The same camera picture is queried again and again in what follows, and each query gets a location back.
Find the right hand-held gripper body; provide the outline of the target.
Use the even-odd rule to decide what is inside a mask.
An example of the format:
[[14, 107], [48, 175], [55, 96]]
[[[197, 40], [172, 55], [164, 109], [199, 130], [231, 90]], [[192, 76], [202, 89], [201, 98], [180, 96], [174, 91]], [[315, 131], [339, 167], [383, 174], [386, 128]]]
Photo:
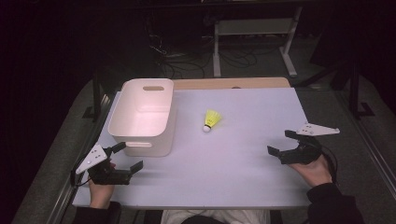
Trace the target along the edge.
[[300, 140], [296, 140], [298, 146], [295, 149], [280, 151], [279, 159], [282, 164], [308, 164], [315, 161], [322, 154], [322, 145], [316, 136], [339, 134], [340, 130], [307, 122], [295, 132], [300, 135]]

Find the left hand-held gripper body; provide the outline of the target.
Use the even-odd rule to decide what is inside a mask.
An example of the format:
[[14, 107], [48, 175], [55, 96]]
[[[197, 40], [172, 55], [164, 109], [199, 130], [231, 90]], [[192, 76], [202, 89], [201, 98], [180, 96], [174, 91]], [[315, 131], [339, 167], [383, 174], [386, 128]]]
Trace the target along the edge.
[[117, 170], [110, 163], [112, 147], [94, 145], [83, 157], [75, 170], [76, 175], [88, 172], [96, 185], [128, 185], [132, 178], [130, 170]]

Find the white plastic bin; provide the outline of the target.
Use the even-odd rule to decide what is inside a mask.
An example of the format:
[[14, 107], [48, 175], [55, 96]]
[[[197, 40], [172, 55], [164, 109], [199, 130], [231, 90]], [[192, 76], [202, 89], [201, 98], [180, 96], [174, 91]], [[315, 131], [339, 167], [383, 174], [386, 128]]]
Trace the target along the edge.
[[167, 78], [137, 78], [125, 82], [107, 131], [123, 142], [130, 157], [163, 157], [170, 153], [176, 127], [174, 82]]

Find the yellow shuttlecock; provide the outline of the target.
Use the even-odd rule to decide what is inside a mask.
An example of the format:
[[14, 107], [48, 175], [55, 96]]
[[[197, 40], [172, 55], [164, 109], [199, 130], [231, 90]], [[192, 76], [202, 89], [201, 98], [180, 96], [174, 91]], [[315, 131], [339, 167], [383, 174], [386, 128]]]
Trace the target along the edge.
[[212, 128], [222, 119], [222, 116], [219, 112], [208, 109], [205, 113], [205, 124], [203, 127], [203, 131], [205, 133], [209, 133]]

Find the person's left hand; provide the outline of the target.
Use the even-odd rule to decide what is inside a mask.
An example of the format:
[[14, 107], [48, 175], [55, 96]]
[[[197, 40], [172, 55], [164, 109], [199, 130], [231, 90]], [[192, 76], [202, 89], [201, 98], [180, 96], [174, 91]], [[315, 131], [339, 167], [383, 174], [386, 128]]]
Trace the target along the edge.
[[107, 209], [110, 206], [111, 197], [115, 190], [114, 185], [96, 185], [92, 180], [89, 181], [90, 189], [90, 208]]

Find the person's right hand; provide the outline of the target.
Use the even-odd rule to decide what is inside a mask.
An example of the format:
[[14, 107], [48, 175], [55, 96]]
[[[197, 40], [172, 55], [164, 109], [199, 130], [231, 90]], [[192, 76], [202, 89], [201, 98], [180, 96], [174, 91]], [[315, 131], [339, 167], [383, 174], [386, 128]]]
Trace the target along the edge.
[[332, 183], [329, 164], [323, 155], [308, 164], [294, 163], [290, 168], [296, 171], [310, 187]]

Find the black metal stand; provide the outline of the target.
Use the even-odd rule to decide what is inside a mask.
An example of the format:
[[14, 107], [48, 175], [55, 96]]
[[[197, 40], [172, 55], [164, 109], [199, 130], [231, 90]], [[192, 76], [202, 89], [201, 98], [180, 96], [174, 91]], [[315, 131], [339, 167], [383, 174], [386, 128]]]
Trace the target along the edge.
[[359, 100], [360, 71], [354, 61], [337, 62], [312, 77], [294, 84], [294, 87], [308, 87], [328, 75], [333, 75], [330, 82], [332, 90], [341, 91], [346, 84], [349, 84], [348, 109], [355, 119], [371, 117], [375, 114], [367, 103]]
[[92, 119], [93, 122], [96, 122], [100, 117], [102, 103], [101, 85], [97, 72], [92, 77], [92, 99], [92, 105], [85, 109], [82, 117], [84, 119]]

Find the person's lap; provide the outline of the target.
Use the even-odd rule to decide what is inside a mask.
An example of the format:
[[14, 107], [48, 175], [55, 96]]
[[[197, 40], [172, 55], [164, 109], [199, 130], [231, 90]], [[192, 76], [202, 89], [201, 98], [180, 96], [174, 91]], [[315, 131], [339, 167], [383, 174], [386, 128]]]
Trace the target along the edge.
[[270, 224], [269, 210], [164, 210], [161, 224], [182, 224], [192, 218], [223, 224]]

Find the metal frame rail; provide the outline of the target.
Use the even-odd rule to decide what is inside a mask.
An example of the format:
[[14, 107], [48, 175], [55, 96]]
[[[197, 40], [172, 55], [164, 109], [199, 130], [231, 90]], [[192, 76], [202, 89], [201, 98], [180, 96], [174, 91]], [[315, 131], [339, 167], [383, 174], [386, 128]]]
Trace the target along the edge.
[[367, 129], [362, 125], [361, 121], [358, 120], [348, 109], [347, 98], [341, 93], [336, 92], [335, 97], [346, 115], [348, 116], [350, 122], [353, 124], [357, 130], [362, 142], [367, 148], [368, 154], [375, 165], [375, 168], [379, 172], [381, 178], [383, 179], [385, 185], [387, 186], [389, 193], [396, 201], [396, 175], [391, 171], [388, 163], [378, 150], [377, 145], [373, 138], [369, 135]]
[[67, 211], [75, 198], [77, 187], [75, 183], [81, 181], [81, 175], [76, 175], [75, 170], [82, 162], [83, 157], [97, 142], [112, 98], [102, 96], [101, 113], [96, 122], [84, 119], [85, 109], [91, 106], [92, 97], [79, 95], [72, 105], [64, 124], [52, 144], [47, 159], [49, 160], [50, 178], [47, 184], [54, 183], [55, 198], [51, 204], [49, 216], [45, 224], [62, 224]]

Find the white metal desk frame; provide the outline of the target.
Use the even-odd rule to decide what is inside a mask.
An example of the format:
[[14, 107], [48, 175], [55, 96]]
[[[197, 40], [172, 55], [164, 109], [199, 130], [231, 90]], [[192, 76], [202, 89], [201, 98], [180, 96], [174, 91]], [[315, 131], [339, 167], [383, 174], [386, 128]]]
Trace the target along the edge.
[[296, 77], [297, 71], [289, 56], [289, 51], [302, 10], [302, 7], [297, 7], [292, 18], [230, 20], [216, 22], [214, 26], [213, 52], [214, 77], [221, 77], [219, 38], [225, 35], [286, 35], [286, 42], [278, 49], [288, 70], [289, 76]]

